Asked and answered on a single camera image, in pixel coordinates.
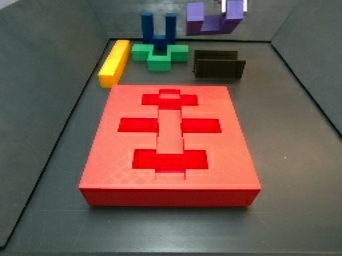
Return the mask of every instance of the red cross-shaped recess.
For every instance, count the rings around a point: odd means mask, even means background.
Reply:
[[[132,168],[156,172],[208,169],[205,150],[184,150],[183,133],[220,133],[220,123],[211,118],[181,118],[181,107],[197,106],[197,96],[177,89],[142,94],[141,105],[157,106],[157,118],[121,118],[117,132],[157,133],[156,149],[136,149]]]

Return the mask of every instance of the gray floor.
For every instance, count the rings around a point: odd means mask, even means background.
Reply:
[[[240,81],[196,80],[188,64],[122,84],[227,83],[263,191],[248,208],[90,208],[77,191],[108,91],[89,80],[2,252],[342,252],[342,144],[267,43],[188,43],[237,50]]]

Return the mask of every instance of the red board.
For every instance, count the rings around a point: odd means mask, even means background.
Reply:
[[[260,184],[225,86],[114,86],[78,189],[93,206],[248,206]]]

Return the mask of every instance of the purple hook-shaped block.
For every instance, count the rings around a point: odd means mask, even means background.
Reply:
[[[204,3],[187,4],[187,36],[229,34],[243,20],[243,0],[227,0],[225,13],[204,15]]]

